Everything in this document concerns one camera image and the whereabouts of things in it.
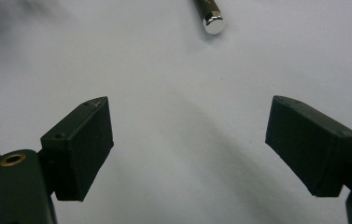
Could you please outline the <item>dark cylinder with silver cap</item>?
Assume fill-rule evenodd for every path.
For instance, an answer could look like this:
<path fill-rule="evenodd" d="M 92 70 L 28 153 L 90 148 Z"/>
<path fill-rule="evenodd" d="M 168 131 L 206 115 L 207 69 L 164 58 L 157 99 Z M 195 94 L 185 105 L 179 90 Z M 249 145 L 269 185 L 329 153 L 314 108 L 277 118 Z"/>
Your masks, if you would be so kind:
<path fill-rule="evenodd" d="M 218 35 L 225 27 L 225 20 L 215 0 L 192 0 L 202 21 L 204 30 Z"/>

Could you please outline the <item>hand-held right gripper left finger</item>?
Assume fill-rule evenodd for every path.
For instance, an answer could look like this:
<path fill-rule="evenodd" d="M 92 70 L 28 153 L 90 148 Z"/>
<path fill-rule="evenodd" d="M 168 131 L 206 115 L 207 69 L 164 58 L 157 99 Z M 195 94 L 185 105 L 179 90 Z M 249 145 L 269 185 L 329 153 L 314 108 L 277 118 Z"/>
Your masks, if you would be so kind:
<path fill-rule="evenodd" d="M 114 146 L 108 98 L 80 104 L 40 141 L 57 199 L 83 201 Z"/>

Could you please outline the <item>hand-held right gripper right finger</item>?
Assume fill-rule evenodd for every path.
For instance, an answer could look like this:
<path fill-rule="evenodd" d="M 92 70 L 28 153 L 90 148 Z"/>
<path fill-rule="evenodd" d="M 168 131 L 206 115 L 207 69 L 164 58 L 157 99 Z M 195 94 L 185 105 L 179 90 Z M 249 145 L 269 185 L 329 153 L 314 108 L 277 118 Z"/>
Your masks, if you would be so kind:
<path fill-rule="evenodd" d="M 352 158 L 352 130 L 301 101 L 273 97 L 265 143 L 317 197 L 337 197 Z"/>

